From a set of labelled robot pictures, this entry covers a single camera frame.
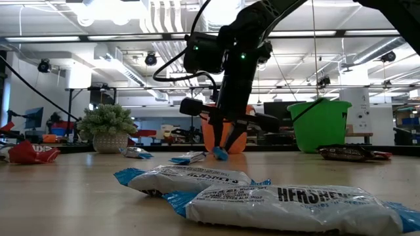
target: computer monitor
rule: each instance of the computer monitor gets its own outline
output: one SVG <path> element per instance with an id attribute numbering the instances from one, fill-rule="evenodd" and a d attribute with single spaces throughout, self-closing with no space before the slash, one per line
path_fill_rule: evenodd
<path id="1" fill-rule="evenodd" d="M 25 115 L 25 128 L 39 128 L 42 126 L 42 115 L 44 113 L 44 108 L 34 108 L 26 110 Z"/>
<path id="2" fill-rule="evenodd" d="M 287 111 L 287 107 L 298 103 L 302 102 L 265 102 L 264 114 L 279 119 L 281 127 L 293 127 L 291 114 Z"/>

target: green bucket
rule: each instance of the green bucket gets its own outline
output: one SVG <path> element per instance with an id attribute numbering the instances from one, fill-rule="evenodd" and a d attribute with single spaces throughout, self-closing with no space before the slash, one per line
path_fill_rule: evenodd
<path id="1" fill-rule="evenodd" d="M 316 153 L 316 148 L 344 144 L 347 109 L 350 102 L 329 101 L 320 98 L 287 107 L 295 127 L 298 148 L 305 153 Z"/>

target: table surface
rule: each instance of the table surface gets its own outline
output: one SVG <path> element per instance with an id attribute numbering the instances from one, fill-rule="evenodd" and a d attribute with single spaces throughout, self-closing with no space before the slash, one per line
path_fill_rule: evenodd
<path id="1" fill-rule="evenodd" d="M 120 185 L 113 173 L 127 167 L 168 165 L 181 153 L 150 160 L 121 155 L 60 155 L 55 163 L 0 164 L 0 235 L 282 235 L 277 231 L 208 226 L 178 216 L 163 199 Z M 420 159 L 346 163 L 295 152 L 244 153 L 194 166 L 240 170 L 273 184 L 358 186 L 385 201 L 420 210 Z"/>

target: potted plant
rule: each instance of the potted plant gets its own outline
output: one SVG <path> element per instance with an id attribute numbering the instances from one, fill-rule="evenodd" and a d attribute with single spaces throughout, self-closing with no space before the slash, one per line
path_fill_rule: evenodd
<path id="1" fill-rule="evenodd" d="M 120 105 L 101 104 L 93 111 L 85 109 L 85 114 L 77 128 L 93 139 L 93 147 L 99 153 L 119 153 L 119 148 L 127 147 L 128 134 L 137 131 L 130 118 L 131 110 Z"/>

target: white plant pot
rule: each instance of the white plant pot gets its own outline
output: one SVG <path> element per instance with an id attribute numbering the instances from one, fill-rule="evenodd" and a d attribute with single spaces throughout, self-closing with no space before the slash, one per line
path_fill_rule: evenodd
<path id="1" fill-rule="evenodd" d="M 97 134 L 93 138 L 93 148 L 101 154 L 119 153 L 120 148 L 126 148 L 128 134 Z"/>

